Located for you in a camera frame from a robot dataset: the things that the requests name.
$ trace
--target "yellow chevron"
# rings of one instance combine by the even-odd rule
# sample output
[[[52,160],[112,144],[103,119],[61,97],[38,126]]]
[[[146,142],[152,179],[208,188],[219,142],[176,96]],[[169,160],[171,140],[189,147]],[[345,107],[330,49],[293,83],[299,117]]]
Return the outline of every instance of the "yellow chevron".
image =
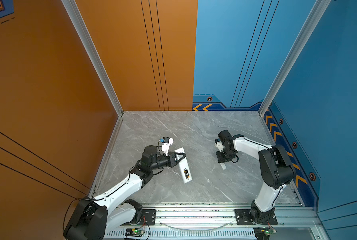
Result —
[[[293,166],[294,166],[295,168],[297,168],[298,170],[300,170],[300,167],[297,166],[296,164],[293,163]]]
[[[273,118],[273,117],[270,115],[266,116],[266,125],[268,125],[268,118]]]
[[[209,104],[208,106],[206,106],[205,108],[203,108],[204,111],[207,111],[207,108],[209,108],[212,104]]]
[[[297,187],[297,188],[298,188],[298,180],[301,180],[301,181],[305,182],[305,184],[308,184],[305,179],[303,179],[302,177],[300,177],[300,176],[297,175],[297,176],[296,176],[296,187]]]
[[[198,104],[197,106],[195,106],[195,108],[193,108],[193,110],[198,111],[197,108],[200,107],[202,104]]]
[[[275,123],[271,123],[271,124],[269,124],[269,125],[270,125],[270,130],[269,130],[269,131],[272,133],[272,126],[273,126],[273,127],[277,127],[277,125],[276,125]]]
[[[282,136],[281,132],[274,131],[274,141],[276,142],[276,135]]]

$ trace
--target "black mounting plate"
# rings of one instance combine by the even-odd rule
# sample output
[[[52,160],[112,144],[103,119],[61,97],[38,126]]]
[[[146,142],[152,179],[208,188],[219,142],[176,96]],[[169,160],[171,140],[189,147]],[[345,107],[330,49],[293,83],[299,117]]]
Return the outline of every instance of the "black mounting plate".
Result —
[[[143,209],[140,223],[137,224],[137,225],[143,225],[144,224],[143,216],[145,217],[146,223],[149,226],[153,226],[155,224],[155,220],[156,220],[156,209]],[[122,226],[123,225],[129,226],[131,224],[126,222],[126,223],[122,224]]]
[[[237,221],[237,225],[256,225],[256,226],[260,226],[260,225],[264,225],[266,226],[266,223],[257,225],[254,224],[250,219],[249,219],[249,212],[250,209],[235,209],[234,213],[235,213],[235,217],[236,217],[236,221]],[[276,215],[273,213],[271,215],[271,217],[269,218],[269,224],[270,225],[277,225],[277,218]]]

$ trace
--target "gray marble surface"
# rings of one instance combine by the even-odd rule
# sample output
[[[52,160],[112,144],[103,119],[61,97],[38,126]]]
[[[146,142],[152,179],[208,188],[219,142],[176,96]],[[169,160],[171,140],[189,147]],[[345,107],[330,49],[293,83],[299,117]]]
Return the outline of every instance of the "gray marble surface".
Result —
[[[144,148],[157,145],[160,138],[174,139],[170,151],[184,147],[193,180],[184,184],[180,170],[165,168],[143,189],[130,197],[139,203],[248,203],[258,195],[263,183],[258,160],[238,153],[239,162],[217,162],[214,140],[222,130],[243,134],[270,144],[257,112],[250,111],[170,111],[125,112],[114,149],[100,182],[101,194],[119,183],[129,168],[141,158]],[[276,203],[299,203],[290,186]]]

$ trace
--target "orange wall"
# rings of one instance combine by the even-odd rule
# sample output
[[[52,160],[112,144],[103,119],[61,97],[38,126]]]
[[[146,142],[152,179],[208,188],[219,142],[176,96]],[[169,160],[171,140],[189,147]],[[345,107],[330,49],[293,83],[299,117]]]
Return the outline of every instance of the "orange wall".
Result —
[[[76,0],[124,111],[192,107],[197,0]]]
[[[61,1],[14,10],[0,19],[10,19],[0,24],[0,132],[64,173],[0,133],[1,148],[33,165],[0,148],[0,239],[62,239],[66,208],[89,192],[117,115]]]

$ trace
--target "robotic arm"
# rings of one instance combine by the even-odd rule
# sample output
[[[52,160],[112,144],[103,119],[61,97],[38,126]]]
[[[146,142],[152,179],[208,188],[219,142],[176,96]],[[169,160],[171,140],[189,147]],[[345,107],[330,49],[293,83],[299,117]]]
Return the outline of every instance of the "robotic arm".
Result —
[[[105,229],[116,228],[123,223],[137,224],[142,217],[142,205],[135,200],[127,199],[131,194],[142,189],[153,177],[153,170],[174,167],[185,159],[185,153],[169,152],[172,144],[165,137],[163,153],[156,146],[147,146],[141,159],[130,169],[129,174],[120,183],[96,196],[85,197],[79,201],[66,228],[64,237],[68,240],[100,240]]]
[[[236,163],[236,153],[244,152],[260,161],[261,176],[264,180],[260,193],[252,202],[249,217],[255,224],[262,224],[274,216],[274,202],[281,191],[296,176],[296,170],[282,145],[265,145],[252,141],[243,135],[232,136],[228,130],[218,134],[215,145],[219,163]]]

